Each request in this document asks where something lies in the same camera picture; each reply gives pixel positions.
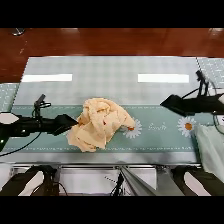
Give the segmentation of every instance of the white flower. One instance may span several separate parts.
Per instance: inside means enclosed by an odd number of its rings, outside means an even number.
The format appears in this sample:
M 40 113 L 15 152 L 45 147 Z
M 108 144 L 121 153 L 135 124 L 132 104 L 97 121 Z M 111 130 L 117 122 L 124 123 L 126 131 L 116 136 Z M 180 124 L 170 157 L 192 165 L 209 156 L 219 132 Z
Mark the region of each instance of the white flower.
M 182 135 L 185 137 L 191 137 L 193 134 L 194 126 L 196 124 L 196 121 L 194 118 L 190 117 L 182 117 L 178 121 L 178 130 L 182 132 Z
M 136 136 L 139 136 L 141 134 L 142 125 L 138 119 L 135 119 L 133 117 L 133 120 L 135 121 L 135 128 L 133 130 L 128 129 L 127 127 L 122 127 L 121 130 L 124 132 L 123 135 L 126 136 L 126 138 L 135 138 Z

